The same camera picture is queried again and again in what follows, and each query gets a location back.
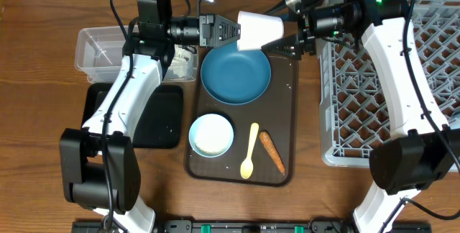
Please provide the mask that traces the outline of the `blue plate bowl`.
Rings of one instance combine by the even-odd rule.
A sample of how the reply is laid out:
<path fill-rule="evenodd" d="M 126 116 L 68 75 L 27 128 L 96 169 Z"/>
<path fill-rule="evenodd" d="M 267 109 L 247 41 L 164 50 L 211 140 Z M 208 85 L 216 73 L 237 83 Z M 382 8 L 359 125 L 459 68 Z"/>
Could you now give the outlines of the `blue plate bowl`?
<path fill-rule="evenodd" d="M 201 64 L 201 83 L 215 100 L 244 105 L 268 88 L 272 69 L 261 50 L 239 51 L 233 42 L 212 49 Z"/>

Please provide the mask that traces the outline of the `small bowl of rice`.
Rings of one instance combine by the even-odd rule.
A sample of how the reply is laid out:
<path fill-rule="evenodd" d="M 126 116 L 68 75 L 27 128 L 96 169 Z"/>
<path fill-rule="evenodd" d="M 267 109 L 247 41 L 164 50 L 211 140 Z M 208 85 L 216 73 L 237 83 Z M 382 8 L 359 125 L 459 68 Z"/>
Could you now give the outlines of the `small bowl of rice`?
<path fill-rule="evenodd" d="M 191 124 L 188 140 L 198 155 L 214 158 L 229 150 L 234 141 L 234 129 L 224 116 L 205 114 Z"/>

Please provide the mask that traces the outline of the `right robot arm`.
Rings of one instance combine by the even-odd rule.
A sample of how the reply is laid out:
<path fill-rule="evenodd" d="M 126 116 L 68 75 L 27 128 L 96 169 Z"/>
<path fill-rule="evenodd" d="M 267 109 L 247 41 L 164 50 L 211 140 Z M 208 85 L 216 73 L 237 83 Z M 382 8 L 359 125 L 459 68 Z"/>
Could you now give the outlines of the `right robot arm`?
<path fill-rule="evenodd" d="M 411 20 L 415 0 L 282 0 L 298 33 L 264 50 L 299 59 L 315 41 L 350 33 L 377 71 L 390 118 L 390 141 L 373 150 L 373 182 L 344 232 L 390 232 L 405 205 L 459 165 L 459 131 L 452 129 L 431 93 L 418 56 Z"/>

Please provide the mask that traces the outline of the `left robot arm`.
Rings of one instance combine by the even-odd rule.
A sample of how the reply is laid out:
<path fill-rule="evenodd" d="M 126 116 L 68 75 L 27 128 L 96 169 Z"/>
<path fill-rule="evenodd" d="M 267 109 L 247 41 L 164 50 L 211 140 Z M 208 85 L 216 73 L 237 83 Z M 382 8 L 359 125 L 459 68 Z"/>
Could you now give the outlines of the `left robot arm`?
<path fill-rule="evenodd" d="M 218 48 L 241 27 L 217 14 L 174 17 L 171 0 L 137 0 L 138 16 L 121 28 L 121 68 L 94 114 L 65 129 L 60 162 L 65 199 L 102 215 L 97 232 L 151 232 L 155 213 L 140 197 L 132 140 L 150 96 L 162 83 L 177 45 Z"/>

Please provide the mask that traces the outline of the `white cup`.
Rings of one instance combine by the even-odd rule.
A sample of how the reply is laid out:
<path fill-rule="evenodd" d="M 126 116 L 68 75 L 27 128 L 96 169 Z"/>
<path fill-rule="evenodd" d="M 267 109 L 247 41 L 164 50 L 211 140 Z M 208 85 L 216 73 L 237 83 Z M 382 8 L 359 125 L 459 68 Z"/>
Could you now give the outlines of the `white cup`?
<path fill-rule="evenodd" d="M 261 50 L 263 45 L 284 36 L 281 18 L 240 11 L 237 19 L 240 37 L 236 42 L 239 51 Z"/>

